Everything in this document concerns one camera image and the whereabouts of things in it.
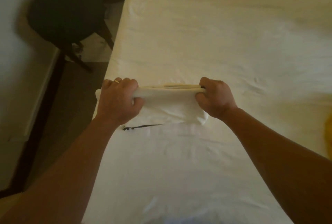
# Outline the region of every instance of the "hand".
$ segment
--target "hand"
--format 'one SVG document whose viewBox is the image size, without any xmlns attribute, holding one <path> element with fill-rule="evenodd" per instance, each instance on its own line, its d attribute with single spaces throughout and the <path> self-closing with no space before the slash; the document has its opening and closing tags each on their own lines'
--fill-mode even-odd
<svg viewBox="0 0 332 224">
<path fill-rule="evenodd" d="M 140 97 L 134 98 L 134 103 L 132 102 L 133 93 L 138 86 L 136 80 L 129 78 L 104 80 L 96 118 L 118 127 L 137 116 L 144 104 Z"/>
<path fill-rule="evenodd" d="M 196 100 L 210 116 L 222 120 L 226 111 L 237 108 L 229 86 L 223 81 L 202 77 L 200 85 L 205 87 L 206 92 L 197 93 Z"/>
</svg>

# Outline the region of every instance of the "person's left hand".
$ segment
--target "person's left hand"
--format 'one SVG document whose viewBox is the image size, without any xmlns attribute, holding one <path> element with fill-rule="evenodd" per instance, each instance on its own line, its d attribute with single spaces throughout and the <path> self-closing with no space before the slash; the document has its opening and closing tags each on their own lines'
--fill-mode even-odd
<svg viewBox="0 0 332 224">
<path fill-rule="evenodd" d="M 118 127 L 137 116 L 144 104 L 140 97 L 132 99 L 138 86 L 135 79 L 104 80 L 95 118 Z"/>
</svg>

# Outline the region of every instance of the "white wall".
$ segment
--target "white wall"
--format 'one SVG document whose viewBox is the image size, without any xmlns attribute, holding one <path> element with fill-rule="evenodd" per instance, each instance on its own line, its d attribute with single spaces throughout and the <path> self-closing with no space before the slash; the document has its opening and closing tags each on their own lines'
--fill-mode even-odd
<svg viewBox="0 0 332 224">
<path fill-rule="evenodd" d="M 0 0 L 0 190 L 8 187 L 52 65 L 55 47 L 29 27 L 30 0 Z"/>
</svg>

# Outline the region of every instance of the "forearm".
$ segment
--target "forearm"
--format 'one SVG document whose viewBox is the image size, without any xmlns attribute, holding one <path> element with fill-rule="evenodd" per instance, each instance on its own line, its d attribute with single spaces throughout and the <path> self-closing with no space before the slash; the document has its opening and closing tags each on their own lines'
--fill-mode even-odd
<svg viewBox="0 0 332 224">
<path fill-rule="evenodd" d="M 245 111 L 221 118 L 239 138 L 281 207 L 297 223 L 327 223 L 332 214 L 332 163 L 269 129 Z"/>
<path fill-rule="evenodd" d="M 0 223 L 80 223 L 115 129 L 115 124 L 94 119 Z"/>
</svg>

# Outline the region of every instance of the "person's right arm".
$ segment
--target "person's right arm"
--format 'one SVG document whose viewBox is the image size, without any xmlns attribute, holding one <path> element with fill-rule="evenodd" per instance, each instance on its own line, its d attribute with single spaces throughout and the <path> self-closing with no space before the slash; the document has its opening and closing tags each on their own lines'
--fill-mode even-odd
<svg viewBox="0 0 332 224">
<path fill-rule="evenodd" d="M 200 85 L 200 107 L 230 127 L 292 221 L 332 223 L 332 162 L 238 108 L 226 83 L 203 77 Z"/>
</svg>

